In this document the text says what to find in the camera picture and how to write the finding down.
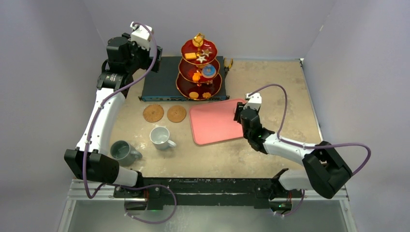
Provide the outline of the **square yellow biscuit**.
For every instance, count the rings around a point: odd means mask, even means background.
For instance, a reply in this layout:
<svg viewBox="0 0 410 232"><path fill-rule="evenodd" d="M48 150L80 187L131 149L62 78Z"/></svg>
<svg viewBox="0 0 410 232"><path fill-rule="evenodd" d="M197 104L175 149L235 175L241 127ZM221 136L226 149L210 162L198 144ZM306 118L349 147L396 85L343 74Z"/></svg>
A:
<svg viewBox="0 0 410 232"><path fill-rule="evenodd" d="M197 54L196 52L184 53L184 58L186 60L197 59Z"/></svg>

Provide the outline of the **pink serving tray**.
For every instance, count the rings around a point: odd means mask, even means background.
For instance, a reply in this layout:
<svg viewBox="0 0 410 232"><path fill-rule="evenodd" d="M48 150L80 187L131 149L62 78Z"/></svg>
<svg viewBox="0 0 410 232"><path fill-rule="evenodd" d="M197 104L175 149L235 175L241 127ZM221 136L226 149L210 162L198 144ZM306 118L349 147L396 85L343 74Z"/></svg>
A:
<svg viewBox="0 0 410 232"><path fill-rule="evenodd" d="M234 120L237 103L242 99L194 105L189 109L193 140L207 145L243 136L242 127Z"/></svg>

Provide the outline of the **orange fish shaped cake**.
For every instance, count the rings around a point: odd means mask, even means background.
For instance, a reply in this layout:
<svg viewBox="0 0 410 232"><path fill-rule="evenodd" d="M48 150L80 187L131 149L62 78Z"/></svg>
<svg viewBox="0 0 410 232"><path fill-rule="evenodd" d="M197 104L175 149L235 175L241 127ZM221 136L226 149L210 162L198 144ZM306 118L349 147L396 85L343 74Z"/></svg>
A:
<svg viewBox="0 0 410 232"><path fill-rule="evenodd" d="M194 72L192 75L192 80L193 82L199 83L202 78L202 73L201 72Z"/></svg>

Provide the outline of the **red three-tier cake stand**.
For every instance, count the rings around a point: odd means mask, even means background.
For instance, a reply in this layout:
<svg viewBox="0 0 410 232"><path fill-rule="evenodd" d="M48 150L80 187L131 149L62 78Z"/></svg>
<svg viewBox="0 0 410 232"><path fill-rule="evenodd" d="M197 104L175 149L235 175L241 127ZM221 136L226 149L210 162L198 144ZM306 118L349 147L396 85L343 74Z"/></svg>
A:
<svg viewBox="0 0 410 232"><path fill-rule="evenodd" d="M198 35L202 35L204 37L204 44L201 47L195 47L192 44L192 39ZM178 65L176 88L182 96L186 97L189 100L205 101L205 100L210 100L221 89L221 86L222 86L222 76L220 74L221 65L220 65L220 62L217 60L218 49L216 45L212 41L208 40L205 37L205 35L200 32L197 33L195 36L187 40L181 47L182 58ZM206 57L207 61L202 64L197 62L195 59L186 60L184 58L184 53L190 53L190 52L196 52L197 58L198 58L198 56L201 56L202 50L205 50L205 49L211 50L212 54L210 54L209 57ZM193 82L192 80L193 73L201 72L202 68L207 64L212 64L216 68L217 74L214 76L214 78L206 79L202 77L199 83ZM199 93L198 99L191 99L189 97L189 93L192 91ZM212 96L208 99L204 99L202 97L202 94L205 92L210 92Z"/></svg>

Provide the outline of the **woven rattan coaster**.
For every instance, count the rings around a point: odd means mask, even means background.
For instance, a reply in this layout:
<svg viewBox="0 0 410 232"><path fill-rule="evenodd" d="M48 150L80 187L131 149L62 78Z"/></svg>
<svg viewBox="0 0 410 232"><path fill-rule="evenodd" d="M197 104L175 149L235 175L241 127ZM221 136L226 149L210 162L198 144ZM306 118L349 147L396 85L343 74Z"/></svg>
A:
<svg viewBox="0 0 410 232"><path fill-rule="evenodd" d="M143 118L150 123L160 121L163 115L164 109L159 104L150 104L143 111Z"/></svg>
<svg viewBox="0 0 410 232"><path fill-rule="evenodd" d="M187 115L187 111L183 106L174 105L167 111L167 118L174 123L182 122Z"/></svg>

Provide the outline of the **white iced star cookie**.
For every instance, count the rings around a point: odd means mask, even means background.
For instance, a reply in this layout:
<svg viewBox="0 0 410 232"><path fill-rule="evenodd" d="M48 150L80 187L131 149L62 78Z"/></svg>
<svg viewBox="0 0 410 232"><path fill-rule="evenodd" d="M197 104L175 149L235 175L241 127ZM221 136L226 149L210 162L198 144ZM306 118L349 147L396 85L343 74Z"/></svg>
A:
<svg viewBox="0 0 410 232"><path fill-rule="evenodd" d="M198 56L196 61L199 62L200 64L202 64L202 63L207 61L207 58L206 58L206 56Z"/></svg>

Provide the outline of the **round biscuit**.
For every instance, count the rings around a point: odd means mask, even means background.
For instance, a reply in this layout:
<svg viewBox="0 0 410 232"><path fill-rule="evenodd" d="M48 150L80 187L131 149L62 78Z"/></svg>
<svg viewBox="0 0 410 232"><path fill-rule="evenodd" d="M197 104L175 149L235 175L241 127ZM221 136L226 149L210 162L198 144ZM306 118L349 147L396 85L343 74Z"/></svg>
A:
<svg viewBox="0 0 410 232"><path fill-rule="evenodd" d="M199 93L197 93L195 91L192 91L192 92L189 93L189 97L191 99L198 99L199 98Z"/></svg>

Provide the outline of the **round biscuit tray corner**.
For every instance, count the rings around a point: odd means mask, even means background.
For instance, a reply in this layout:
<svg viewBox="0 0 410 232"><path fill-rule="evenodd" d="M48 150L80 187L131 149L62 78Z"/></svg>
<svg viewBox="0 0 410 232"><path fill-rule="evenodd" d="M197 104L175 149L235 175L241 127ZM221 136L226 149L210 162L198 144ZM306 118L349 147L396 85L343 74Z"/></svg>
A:
<svg viewBox="0 0 410 232"><path fill-rule="evenodd" d="M195 36L192 39L192 44L195 47L201 47L204 44L204 37L202 35Z"/></svg>

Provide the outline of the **swirl butter cookie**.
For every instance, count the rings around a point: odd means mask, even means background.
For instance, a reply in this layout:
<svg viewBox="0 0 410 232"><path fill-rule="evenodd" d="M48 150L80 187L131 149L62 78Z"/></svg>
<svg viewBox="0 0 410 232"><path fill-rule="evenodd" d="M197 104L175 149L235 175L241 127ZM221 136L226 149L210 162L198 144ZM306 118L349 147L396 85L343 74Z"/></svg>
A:
<svg viewBox="0 0 410 232"><path fill-rule="evenodd" d="M211 96L212 96L212 95L211 95L210 92L205 92L205 93L202 94L202 97L203 97L204 99L208 99L208 98L210 98Z"/></svg>

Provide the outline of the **blue frosted donut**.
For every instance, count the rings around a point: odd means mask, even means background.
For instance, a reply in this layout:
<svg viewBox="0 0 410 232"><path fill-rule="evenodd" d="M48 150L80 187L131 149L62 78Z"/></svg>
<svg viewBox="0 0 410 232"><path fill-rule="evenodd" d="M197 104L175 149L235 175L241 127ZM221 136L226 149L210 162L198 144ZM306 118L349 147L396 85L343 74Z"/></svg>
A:
<svg viewBox="0 0 410 232"><path fill-rule="evenodd" d="M206 79L212 79L217 74L216 68L212 64L207 64L202 68L201 75Z"/></svg>

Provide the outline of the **brown centred star cookie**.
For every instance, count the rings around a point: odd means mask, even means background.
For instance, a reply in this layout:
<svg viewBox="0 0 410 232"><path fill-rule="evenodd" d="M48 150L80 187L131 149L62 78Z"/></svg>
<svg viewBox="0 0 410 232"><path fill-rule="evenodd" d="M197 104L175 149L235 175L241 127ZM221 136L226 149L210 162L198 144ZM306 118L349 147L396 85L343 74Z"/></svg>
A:
<svg viewBox="0 0 410 232"><path fill-rule="evenodd" d="M212 54L212 51L209 50L209 49L205 49L205 50L202 50L202 54L201 54L201 55L202 55L202 56L209 57L210 54Z"/></svg>

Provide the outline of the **white ceramic mug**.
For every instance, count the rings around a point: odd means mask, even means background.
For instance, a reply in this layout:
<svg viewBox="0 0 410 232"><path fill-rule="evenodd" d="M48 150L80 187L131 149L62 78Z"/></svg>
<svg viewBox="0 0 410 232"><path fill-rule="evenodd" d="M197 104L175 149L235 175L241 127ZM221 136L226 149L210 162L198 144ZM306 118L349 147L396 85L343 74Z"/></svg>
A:
<svg viewBox="0 0 410 232"><path fill-rule="evenodd" d="M177 147L176 143L170 140L170 132L166 127L155 127L150 132L149 138L158 150Z"/></svg>

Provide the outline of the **grey ceramic mug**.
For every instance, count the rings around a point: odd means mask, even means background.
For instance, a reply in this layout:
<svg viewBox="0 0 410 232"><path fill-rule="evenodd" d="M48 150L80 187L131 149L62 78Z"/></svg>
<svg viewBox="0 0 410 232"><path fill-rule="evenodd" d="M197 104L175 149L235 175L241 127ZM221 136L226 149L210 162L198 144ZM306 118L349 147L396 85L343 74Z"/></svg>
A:
<svg viewBox="0 0 410 232"><path fill-rule="evenodd" d="M111 145L110 153L112 158L118 161L122 167L130 166L143 157L134 146L123 140L114 142Z"/></svg>

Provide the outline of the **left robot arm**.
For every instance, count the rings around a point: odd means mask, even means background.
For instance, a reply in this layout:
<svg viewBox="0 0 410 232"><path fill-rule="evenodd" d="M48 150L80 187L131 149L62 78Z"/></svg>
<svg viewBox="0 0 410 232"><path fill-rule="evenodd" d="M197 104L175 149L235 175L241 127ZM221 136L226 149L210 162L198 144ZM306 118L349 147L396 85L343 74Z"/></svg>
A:
<svg viewBox="0 0 410 232"><path fill-rule="evenodd" d="M161 48L151 33L134 31L109 39L108 58L102 63L97 79L95 104L87 127L75 146L65 151L64 160L77 179L125 186L133 198L144 193L144 184L138 181L138 172L125 169L108 157L111 132L129 88L135 84L133 74L145 70L157 72Z"/></svg>

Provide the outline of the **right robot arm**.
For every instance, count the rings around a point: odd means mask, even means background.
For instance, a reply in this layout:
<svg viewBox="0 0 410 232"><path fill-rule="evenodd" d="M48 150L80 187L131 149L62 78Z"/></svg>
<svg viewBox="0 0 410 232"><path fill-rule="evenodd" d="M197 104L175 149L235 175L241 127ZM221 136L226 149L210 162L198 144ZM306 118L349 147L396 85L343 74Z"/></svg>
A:
<svg viewBox="0 0 410 232"><path fill-rule="evenodd" d="M272 192L279 197L293 189L309 189L331 199L353 176L347 163L326 141L303 144L279 139L274 131L264 128L259 112L237 102L234 121L242 126L243 137L255 151L277 155L298 163L304 170L285 170L271 184Z"/></svg>

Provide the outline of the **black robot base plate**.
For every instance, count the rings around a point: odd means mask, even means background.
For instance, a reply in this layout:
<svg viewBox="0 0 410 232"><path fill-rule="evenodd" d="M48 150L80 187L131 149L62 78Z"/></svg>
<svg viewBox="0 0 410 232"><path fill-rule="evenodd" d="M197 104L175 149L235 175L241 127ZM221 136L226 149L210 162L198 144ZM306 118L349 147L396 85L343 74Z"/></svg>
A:
<svg viewBox="0 0 410 232"><path fill-rule="evenodd" d="M138 187L148 188L145 190L131 190L122 187L117 191L128 190L132 194L143 192L148 195L151 191L163 188L168 190L176 203L176 197L172 189L182 193L255 193L257 197L267 197L268 193L272 193L274 197L292 197L299 198L302 196L300 190L285 190L283 189L277 177L273 178L165 178L165 177L144 177L138 183ZM148 210L162 210L164 205L145 203ZM273 203L268 202L263 204L261 209L268 209L273 206Z"/></svg>

